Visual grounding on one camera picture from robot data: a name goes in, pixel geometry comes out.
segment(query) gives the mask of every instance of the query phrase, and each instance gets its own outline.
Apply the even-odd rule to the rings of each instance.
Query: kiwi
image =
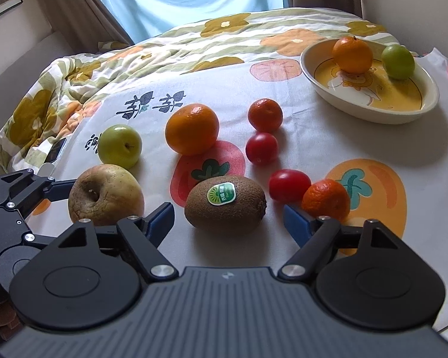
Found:
[[[218,187],[213,188],[223,183],[234,185],[235,193],[227,185],[230,187],[227,200],[235,195],[232,202],[220,199]],[[266,206],[264,190],[254,180],[236,175],[218,176],[200,182],[191,190],[184,215],[198,229],[238,234],[255,229],[266,213]]]

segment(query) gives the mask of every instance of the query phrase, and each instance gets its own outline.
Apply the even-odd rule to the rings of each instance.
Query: green sticker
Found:
[[[234,202],[235,187],[231,182],[216,184],[207,192],[207,200],[214,206]]]

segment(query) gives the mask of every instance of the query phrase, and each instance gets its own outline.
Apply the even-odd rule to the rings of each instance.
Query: blanket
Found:
[[[53,144],[70,137],[110,94],[219,66],[296,57],[315,42],[348,35],[397,43],[383,26],[349,13],[286,8],[187,24],[125,49],[109,42],[99,55],[57,59],[0,131],[0,174],[36,172]]]

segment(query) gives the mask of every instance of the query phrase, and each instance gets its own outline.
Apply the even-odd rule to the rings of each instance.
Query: leaf print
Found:
[[[191,172],[191,177],[196,179],[198,182],[203,180],[215,178],[216,176],[223,176],[229,172],[231,165],[229,162],[225,162],[221,166],[215,159],[207,159],[202,164],[201,169],[195,169]]]
[[[355,210],[360,204],[360,195],[369,197],[372,194],[371,186],[363,180],[365,173],[360,168],[352,168],[344,173],[342,179],[337,180],[345,187],[350,196],[350,210]]]

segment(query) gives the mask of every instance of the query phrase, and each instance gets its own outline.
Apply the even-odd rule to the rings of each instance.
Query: blue gripper pad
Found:
[[[169,202],[163,203],[145,220],[148,222],[146,238],[158,247],[174,225],[174,206]]]
[[[285,205],[284,226],[297,245],[302,247],[313,236],[315,219],[302,209]]]

